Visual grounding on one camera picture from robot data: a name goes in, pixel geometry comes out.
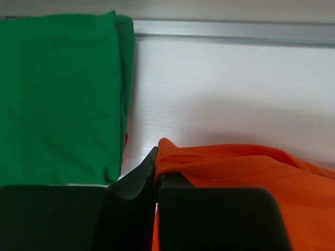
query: fabric fold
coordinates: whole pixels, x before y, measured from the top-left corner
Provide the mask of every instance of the fabric fold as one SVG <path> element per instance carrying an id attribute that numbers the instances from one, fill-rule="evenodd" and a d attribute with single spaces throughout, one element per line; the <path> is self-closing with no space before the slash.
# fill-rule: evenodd
<path id="1" fill-rule="evenodd" d="M 132 84 L 132 20 L 52 15 L 0 21 L 0 186 L 111 184 Z"/>
<path id="2" fill-rule="evenodd" d="M 181 173 L 197 187 L 261 187 L 277 200 L 293 250 L 334 250 L 335 172 L 261 145 L 175 146 L 159 141 L 156 178 Z M 158 224 L 153 250 L 158 250 Z"/>

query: white surface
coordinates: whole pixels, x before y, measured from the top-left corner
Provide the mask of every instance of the white surface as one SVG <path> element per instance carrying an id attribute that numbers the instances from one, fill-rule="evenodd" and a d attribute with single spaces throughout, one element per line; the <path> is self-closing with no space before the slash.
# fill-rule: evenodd
<path id="1" fill-rule="evenodd" d="M 162 137 L 255 143 L 335 169 L 335 50 L 137 41 L 122 174 Z"/>
<path id="2" fill-rule="evenodd" d="M 0 16 L 111 9 L 144 19 L 335 22 L 334 0 L 0 0 Z"/>

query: green cloth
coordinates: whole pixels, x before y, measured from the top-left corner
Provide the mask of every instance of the green cloth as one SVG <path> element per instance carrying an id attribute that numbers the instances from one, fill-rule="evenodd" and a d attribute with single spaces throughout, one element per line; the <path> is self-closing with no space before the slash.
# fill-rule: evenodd
<path id="1" fill-rule="evenodd" d="M 0 21 L 0 186 L 111 184 L 132 84 L 132 20 L 114 12 Z"/>

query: orange cloth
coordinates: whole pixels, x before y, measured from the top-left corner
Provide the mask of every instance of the orange cloth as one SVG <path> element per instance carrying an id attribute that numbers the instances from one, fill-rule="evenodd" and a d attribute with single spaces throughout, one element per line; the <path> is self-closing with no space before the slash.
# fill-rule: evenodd
<path id="1" fill-rule="evenodd" d="M 197 187 L 265 188 L 279 204 L 294 251 L 335 250 L 335 172 L 331 170 L 266 146 L 178 148 L 167 139 L 159 141 L 155 165 L 156 178 L 180 172 Z M 158 250 L 156 219 L 153 251 Z"/>

